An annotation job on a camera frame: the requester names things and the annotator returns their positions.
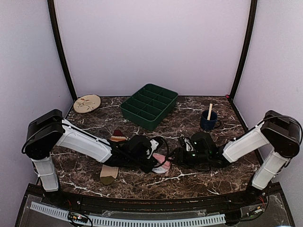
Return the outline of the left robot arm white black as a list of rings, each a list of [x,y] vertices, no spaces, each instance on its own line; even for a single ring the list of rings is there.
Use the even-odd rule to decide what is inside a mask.
[[[49,200],[56,206],[63,206],[67,196],[59,190],[50,155],[54,146],[69,148],[110,167],[138,166],[149,173],[158,164],[153,153],[161,145],[159,139],[149,140],[142,135],[124,141],[98,138],[77,128],[63,118],[60,110],[53,109],[29,124],[21,152],[34,163],[44,190],[49,192]]]

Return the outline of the green compartment tray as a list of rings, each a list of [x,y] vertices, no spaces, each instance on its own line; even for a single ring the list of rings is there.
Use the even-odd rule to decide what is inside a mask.
[[[178,93],[146,84],[121,105],[123,117],[147,130],[154,130],[173,110]]]

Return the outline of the beige striped sock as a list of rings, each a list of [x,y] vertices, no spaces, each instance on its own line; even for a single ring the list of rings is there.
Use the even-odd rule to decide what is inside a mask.
[[[110,140],[119,142],[126,140],[126,137],[120,130],[114,130],[114,133],[111,136]],[[104,185],[111,184],[117,178],[118,171],[119,171],[118,167],[111,167],[103,164],[100,172],[100,181]]]

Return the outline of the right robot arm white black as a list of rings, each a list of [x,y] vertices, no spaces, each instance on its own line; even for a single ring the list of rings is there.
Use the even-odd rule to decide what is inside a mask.
[[[271,145],[271,152],[242,194],[242,202],[252,205],[268,183],[298,155],[302,141],[303,128],[296,119],[270,110],[252,129],[220,147],[206,132],[197,132],[190,138],[180,137],[180,147],[172,152],[172,161],[189,168],[199,164],[225,168],[246,154]]]

